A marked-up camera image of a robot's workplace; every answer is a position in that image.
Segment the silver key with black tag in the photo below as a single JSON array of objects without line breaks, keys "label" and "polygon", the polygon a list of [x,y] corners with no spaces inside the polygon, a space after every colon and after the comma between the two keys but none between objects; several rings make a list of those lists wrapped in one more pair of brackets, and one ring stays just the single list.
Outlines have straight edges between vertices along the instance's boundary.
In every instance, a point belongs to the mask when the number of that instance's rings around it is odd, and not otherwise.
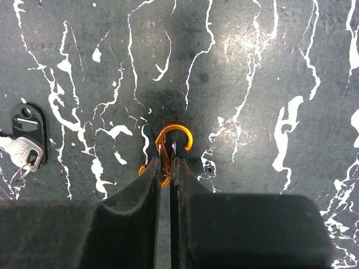
[{"label": "silver key with black tag", "polygon": [[47,131],[43,112],[34,104],[15,105],[10,112],[12,134],[1,135],[1,150],[18,168],[10,183],[23,180],[47,162]]}]

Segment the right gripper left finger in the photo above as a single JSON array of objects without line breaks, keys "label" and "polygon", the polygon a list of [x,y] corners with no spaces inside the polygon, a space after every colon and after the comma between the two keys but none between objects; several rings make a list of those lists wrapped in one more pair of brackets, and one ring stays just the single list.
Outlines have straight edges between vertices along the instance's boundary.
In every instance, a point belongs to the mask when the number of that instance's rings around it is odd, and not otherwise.
[{"label": "right gripper left finger", "polygon": [[1,202],[2,268],[153,268],[160,160],[104,201]]}]

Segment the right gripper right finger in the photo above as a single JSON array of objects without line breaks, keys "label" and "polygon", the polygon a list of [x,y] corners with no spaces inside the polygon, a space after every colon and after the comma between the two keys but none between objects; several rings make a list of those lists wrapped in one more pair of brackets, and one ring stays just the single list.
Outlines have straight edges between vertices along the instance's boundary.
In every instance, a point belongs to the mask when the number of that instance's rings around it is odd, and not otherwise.
[{"label": "right gripper right finger", "polygon": [[172,161],[172,268],[330,268],[335,250],[305,196],[212,193]]}]

